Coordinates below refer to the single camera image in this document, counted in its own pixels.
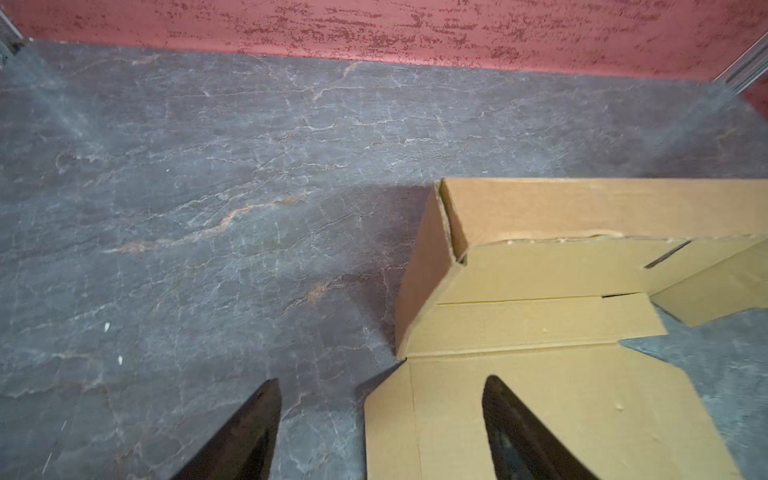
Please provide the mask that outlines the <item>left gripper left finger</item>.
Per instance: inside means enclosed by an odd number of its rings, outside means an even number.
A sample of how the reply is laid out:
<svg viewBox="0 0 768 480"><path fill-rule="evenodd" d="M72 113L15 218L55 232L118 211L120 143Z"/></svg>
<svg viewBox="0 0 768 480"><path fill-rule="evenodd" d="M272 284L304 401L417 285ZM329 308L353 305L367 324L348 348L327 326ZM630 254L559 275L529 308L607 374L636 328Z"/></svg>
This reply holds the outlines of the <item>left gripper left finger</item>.
<svg viewBox="0 0 768 480"><path fill-rule="evenodd" d="M279 381L265 381L175 475L183 479L267 479L282 407Z"/></svg>

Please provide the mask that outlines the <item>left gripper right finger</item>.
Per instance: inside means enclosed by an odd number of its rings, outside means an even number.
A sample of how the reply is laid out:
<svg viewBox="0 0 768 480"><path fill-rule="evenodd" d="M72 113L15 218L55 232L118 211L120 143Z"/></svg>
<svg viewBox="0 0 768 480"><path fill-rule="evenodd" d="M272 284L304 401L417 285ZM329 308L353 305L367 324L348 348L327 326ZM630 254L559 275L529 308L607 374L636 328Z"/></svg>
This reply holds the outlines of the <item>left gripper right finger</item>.
<svg viewBox="0 0 768 480"><path fill-rule="evenodd" d="M486 379L481 404L498 479L595 477L501 378Z"/></svg>

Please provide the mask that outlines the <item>brown cardboard box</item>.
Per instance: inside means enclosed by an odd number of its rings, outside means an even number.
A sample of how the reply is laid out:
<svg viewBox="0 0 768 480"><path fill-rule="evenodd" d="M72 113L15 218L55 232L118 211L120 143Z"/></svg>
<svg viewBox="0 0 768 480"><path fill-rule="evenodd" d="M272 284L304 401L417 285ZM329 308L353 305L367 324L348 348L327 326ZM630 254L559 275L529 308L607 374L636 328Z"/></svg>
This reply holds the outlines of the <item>brown cardboard box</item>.
<svg viewBox="0 0 768 480"><path fill-rule="evenodd" d="M445 178L364 403L367 475L498 479L495 375L593 479L737 479L688 375L625 341L766 305L763 180Z"/></svg>

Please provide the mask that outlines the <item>right aluminium corner post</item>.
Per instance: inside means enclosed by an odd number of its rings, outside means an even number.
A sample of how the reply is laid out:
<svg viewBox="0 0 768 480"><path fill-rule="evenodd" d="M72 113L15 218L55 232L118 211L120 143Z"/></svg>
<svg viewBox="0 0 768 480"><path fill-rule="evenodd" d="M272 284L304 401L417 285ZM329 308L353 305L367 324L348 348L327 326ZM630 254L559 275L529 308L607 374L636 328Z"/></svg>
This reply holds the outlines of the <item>right aluminium corner post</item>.
<svg viewBox="0 0 768 480"><path fill-rule="evenodd" d="M738 95L767 72L768 33L765 32L713 82Z"/></svg>

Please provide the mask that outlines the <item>aluminium corner post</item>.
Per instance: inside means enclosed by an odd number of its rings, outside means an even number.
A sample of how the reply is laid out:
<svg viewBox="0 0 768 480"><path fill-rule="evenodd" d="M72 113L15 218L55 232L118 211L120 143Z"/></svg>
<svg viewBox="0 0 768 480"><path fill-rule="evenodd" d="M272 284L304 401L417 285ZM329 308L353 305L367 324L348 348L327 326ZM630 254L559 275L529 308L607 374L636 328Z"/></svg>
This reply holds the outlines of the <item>aluminium corner post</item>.
<svg viewBox="0 0 768 480"><path fill-rule="evenodd" d="M1 69L4 69L23 48L25 37L3 10L0 11L0 18L0 62Z"/></svg>
<svg viewBox="0 0 768 480"><path fill-rule="evenodd" d="M767 72L768 33L765 32L713 82L738 95Z"/></svg>

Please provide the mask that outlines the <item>left aluminium corner post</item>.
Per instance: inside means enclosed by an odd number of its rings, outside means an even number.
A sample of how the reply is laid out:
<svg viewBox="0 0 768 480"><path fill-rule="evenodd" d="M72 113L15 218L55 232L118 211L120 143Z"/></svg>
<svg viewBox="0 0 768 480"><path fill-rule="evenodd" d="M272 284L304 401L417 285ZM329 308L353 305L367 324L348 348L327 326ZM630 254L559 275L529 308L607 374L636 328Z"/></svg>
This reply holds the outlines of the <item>left aluminium corner post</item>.
<svg viewBox="0 0 768 480"><path fill-rule="evenodd" d="M25 37L3 10L0 11L0 18L0 62L1 69L4 69L23 48Z"/></svg>

